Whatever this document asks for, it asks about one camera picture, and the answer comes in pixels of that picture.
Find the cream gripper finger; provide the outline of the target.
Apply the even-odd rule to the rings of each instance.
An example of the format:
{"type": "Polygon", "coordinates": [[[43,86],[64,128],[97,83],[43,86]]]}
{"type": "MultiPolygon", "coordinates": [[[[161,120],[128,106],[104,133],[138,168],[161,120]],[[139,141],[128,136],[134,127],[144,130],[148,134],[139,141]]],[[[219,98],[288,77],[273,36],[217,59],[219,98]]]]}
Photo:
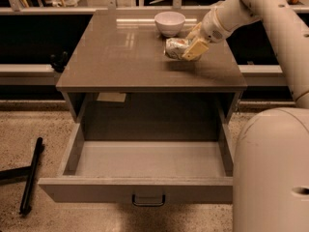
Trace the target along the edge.
{"type": "Polygon", "coordinates": [[[185,50],[182,58],[186,61],[191,61],[199,58],[202,54],[209,50],[209,42],[201,39],[195,38],[190,46],[185,50]]]}
{"type": "Polygon", "coordinates": [[[187,34],[186,38],[188,40],[194,39],[200,32],[201,22],[197,23],[194,27],[191,28],[190,32],[187,34]]]}

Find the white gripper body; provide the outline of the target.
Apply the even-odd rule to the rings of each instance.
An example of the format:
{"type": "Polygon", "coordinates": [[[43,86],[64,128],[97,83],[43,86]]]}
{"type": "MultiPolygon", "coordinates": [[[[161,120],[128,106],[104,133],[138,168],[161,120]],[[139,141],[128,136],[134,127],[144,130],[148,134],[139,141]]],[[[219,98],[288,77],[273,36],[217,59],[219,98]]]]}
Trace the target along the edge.
{"type": "Polygon", "coordinates": [[[220,43],[232,35],[231,31],[225,29],[216,12],[216,9],[210,10],[202,19],[200,27],[200,36],[210,43],[220,43]]]}

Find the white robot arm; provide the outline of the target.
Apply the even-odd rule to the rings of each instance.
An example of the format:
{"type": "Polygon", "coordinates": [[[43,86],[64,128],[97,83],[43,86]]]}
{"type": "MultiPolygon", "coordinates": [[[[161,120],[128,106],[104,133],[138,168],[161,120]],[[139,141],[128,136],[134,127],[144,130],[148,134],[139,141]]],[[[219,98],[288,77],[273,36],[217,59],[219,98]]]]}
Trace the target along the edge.
{"type": "Polygon", "coordinates": [[[252,85],[286,86],[295,105],[263,111],[239,133],[233,232],[309,232],[308,27],[289,0],[225,0],[190,38],[219,43],[261,21],[278,61],[245,67],[252,85]]]}

